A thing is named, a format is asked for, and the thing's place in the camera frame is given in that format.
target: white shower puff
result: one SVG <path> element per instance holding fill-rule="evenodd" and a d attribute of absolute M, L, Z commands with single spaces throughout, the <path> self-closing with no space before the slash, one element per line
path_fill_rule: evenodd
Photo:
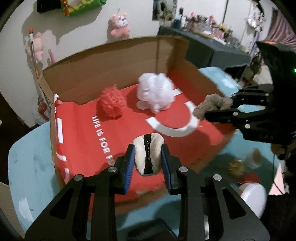
<path fill-rule="evenodd" d="M 145 73 L 139 77 L 137 97 L 148 102 L 150 110 L 157 114 L 174 102 L 173 88 L 173 82 L 164 73 Z"/>

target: green bag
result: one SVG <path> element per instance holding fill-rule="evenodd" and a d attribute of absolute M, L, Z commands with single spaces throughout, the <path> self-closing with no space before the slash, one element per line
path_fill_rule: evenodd
<path fill-rule="evenodd" d="M 106 4 L 107 0 L 61 0 L 65 16 L 72 17 Z"/>

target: pink stuffed animal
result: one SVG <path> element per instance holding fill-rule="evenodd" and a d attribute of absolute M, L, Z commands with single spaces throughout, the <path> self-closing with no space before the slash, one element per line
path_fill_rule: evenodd
<path fill-rule="evenodd" d="M 209 23 L 214 23 L 214 22 L 216 22 L 215 19 L 214 19 L 214 16 L 211 15 L 211 16 L 209 17 Z"/>
<path fill-rule="evenodd" d="M 115 38 L 119 38 L 124 36 L 126 38 L 129 37 L 130 29 L 128 28 L 128 20 L 126 18 L 126 13 L 122 15 L 114 15 L 111 18 L 112 25 L 115 29 L 111 31 L 111 35 Z"/>
<path fill-rule="evenodd" d="M 43 44 L 41 40 L 41 33 L 37 33 L 34 36 L 33 46 L 34 46 L 34 52 L 35 52 L 35 60 L 36 62 L 41 62 L 42 55 L 43 55 Z M 27 54 L 31 56 L 30 43 L 26 46 L 26 51 L 27 51 Z"/>

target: red mat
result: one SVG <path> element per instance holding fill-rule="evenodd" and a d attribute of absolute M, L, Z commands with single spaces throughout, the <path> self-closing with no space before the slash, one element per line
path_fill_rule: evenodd
<path fill-rule="evenodd" d="M 179 72 L 169 77 L 176 88 L 176 100 L 172 106 L 159 114 L 149 109 L 140 110 L 136 97 L 137 85 L 122 89 L 128 107 L 122 117 L 109 119 L 105 116 L 98 99 L 84 105 L 56 101 L 57 155 L 62 177 L 67 183 L 74 175 L 85 177 L 98 174 L 110 166 L 110 158 L 123 156 L 133 139 L 147 133 L 162 132 L 172 155 L 180 158 L 185 166 L 192 166 L 206 157 L 210 146 L 217 145 L 223 134 L 206 120 L 199 122 L 190 113 L 190 108 L 202 102 L 205 96 Z M 116 201 L 135 199 L 147 190 L 164 186 L 162 172 L 143 177 L 134 168 L 129 192 L 118 195 Z"/>

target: pink curtain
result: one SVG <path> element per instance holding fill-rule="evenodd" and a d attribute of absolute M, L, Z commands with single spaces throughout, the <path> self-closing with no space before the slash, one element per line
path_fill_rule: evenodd
<path fill-rule="evenodd" d="M 296 49 L 296 35 L 280 11 L 275 25 L 270 30 L 265 40 L 289 45 Z"/>

